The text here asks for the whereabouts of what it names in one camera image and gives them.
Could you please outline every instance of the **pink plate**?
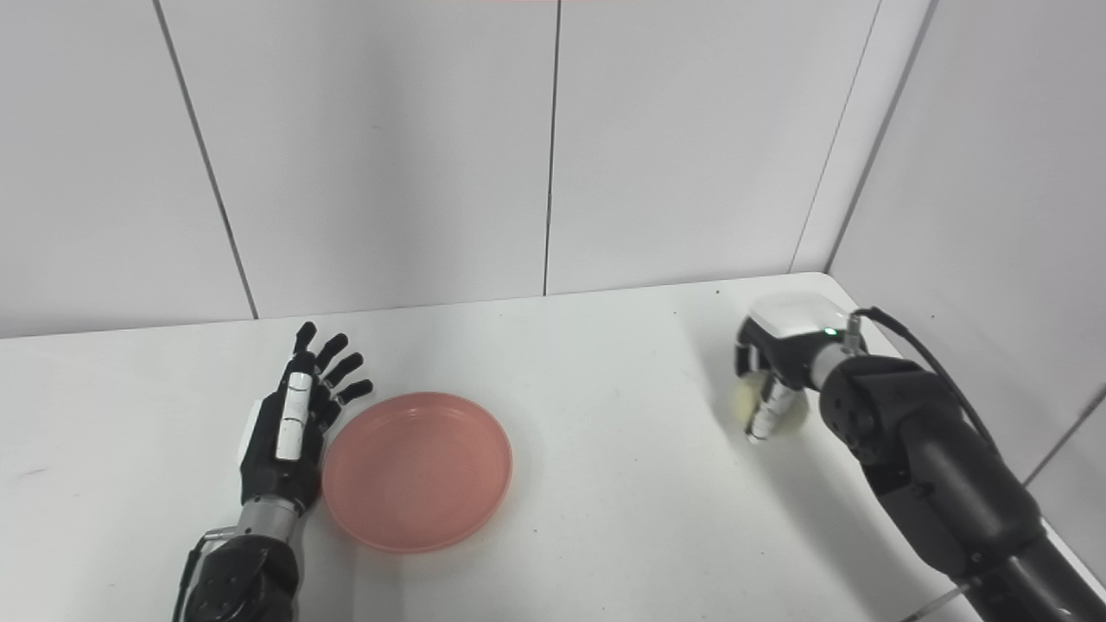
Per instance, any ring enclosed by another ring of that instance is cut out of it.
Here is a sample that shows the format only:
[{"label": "pink plate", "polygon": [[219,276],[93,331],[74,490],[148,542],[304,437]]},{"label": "pink plate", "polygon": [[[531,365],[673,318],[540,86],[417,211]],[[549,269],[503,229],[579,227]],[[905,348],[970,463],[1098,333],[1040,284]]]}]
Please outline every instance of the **pink plate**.
[{"label": "pink plate", "polygon": [[446,393],[380,402],[338,434],[323,468],[337,523],[394,553],[457,543],[488,522],[511,480],[511,445],[487,411]]}]

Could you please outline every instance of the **white table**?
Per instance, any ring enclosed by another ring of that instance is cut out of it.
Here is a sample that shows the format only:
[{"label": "white table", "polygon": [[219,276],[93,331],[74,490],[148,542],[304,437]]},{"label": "white table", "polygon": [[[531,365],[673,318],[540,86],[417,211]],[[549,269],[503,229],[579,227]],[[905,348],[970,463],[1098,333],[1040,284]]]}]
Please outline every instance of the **white table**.
[{"label": "white table", "polygon": [[[515,471],[492,521],[436,553],[359,548],[316,506],[300,620],[895,622],[936,598],[949,582],[816,413],[759,447],[728,414],[749,303],[795,290],[852,307],[791,274],[312,318],[377,383],[343,422],[456,393],[503,424]],[[168,619],[188,548],[238,517],[244,419],[302,320],[0,341],[4,620]]]}]

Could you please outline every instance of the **white wall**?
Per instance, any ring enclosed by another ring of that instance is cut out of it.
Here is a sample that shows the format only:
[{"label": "white wall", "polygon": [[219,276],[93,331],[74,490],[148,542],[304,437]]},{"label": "white wall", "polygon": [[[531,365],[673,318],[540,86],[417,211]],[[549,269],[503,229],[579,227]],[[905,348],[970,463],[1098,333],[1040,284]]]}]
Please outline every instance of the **white wall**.
[{"label": "white wall", "polygon": [[[831,270],[932,348],[1020,476],[1106,382],[1103,23],[1092,0],[941,2]],[[1031,486],[1100,576],[1104,429]]]},{"label": "white wall", "polygon": [[[261,317],[821,265],[926,3],[564,2],[553,141],[557,2],[161,1]],[[0,22],[0,335],[249,317],[153,6]]]},{"label": "white wall", "polygon": [[549,291],[786,272],[877,6],[565,2]]},{"label": "white wall", "polygon": [[555,3],[164,6],[261,317],[541,294]]},{"label": "white wall", "polygon": [[149,2],[0,3],[0,336],[250,317]]}]

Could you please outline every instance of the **black cable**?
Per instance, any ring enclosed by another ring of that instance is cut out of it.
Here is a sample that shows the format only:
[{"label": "black cable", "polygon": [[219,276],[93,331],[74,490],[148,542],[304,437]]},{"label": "black cable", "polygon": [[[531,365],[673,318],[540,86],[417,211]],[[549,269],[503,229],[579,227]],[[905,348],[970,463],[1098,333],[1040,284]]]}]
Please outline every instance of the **black cable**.
[{"label": "black cable", "polygon": [[201,537],[192,550],[188,551],[188,559],[185,560],[185,570],[180,573],[180,588],[177,591],[177,604],[173,605],[171,622],[180,622],[180,613],[185,609],[185,597],[188,595],[188,587],[192,584],[192,573],[196,572],[196,564],[204,552],[204,545],[207,538]]},{"label": "black cable", "polygon": [[971,422],[972,426],[975,428],[975,432],[979,434],[980,438],[983,439],[983,443],[987,444],[988,448],[991,449],[991,452],[994,453],[995,456],[1001,457],[1001,454],[999,454],[999,446],[995,445],[994,438],[991,436],[991,432],[987,429],[987,425],[983,424],[983,419],[980,418],[979,413],[975,412],[975,408],[971,405],[971,402],[969,402],[968,397],[963,394],[962,391],[960,391],[960,387],[957,386],[957,383],[952,380],[952,376],[949,375],[949,372],[945,370],[945,366],[942,366],[941,363],[937,360],[937,357],[933,356],[933,353],[930,352],[929,349],[926,348],[925,344],[922,344],[921,341],[919,341],[918,338],[910,332],[910,329],[906,328],[906,324],[899,322],[898,320],[893,318],[889,313],[887,313],[886,311],[884,311],[878,307],[870,307],[868,309],[857,309],[853,313],[856,315],[860,315],[863,318],[868,318],[873,322],[886,326],[887,330],[899,335],[900,338],[906,340],[906,342],[909,343],[911,348],[917,350],[918,354],[920,354],[921,357],[926,361],[926,363],[933,370],[933,373],[940,376],[940,379],[943,380],[945,383],[949,385],[949,388],[952,391],[952,394],[956,395],[957,401],[960,403],[960,407],[963,408],[964,415],[968,416],[968,421]]}]

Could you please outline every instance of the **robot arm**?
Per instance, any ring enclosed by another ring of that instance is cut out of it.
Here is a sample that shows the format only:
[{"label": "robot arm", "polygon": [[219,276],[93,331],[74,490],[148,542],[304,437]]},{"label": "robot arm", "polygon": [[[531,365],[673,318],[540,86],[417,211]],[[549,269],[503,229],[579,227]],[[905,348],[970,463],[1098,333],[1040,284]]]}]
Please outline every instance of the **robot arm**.
[{"label": "robot arm", "polygon": [[[240,465],[242,512],[238,525],[209,531],[189,553],[173,622],[291,622],[300,584],[289,540],[296,521],[319,498],[323,437],[346,402],[373,391],[368,380],[335,385],[359,367],[354,353],[323,375],[348,344],[337,334],[315,355],[307,350],[315,325],[296,333],[292,357],[276,387],[261,403]],[[200,567],[196,587],[184,597],[208,542],[225,541]]]},{"label": "robot arm", "polygon": [[790,395],[820,392],[824,423],[887,515],[922,561],[966,587],[983,620],[1106,620],[1106,605],[1048,540],[1036,501],[964,419],[959,390],[910,361],[867,355],[859,322],[821,297],[753,307],[737,371],[770,379],[747,437],[766,439]]}]

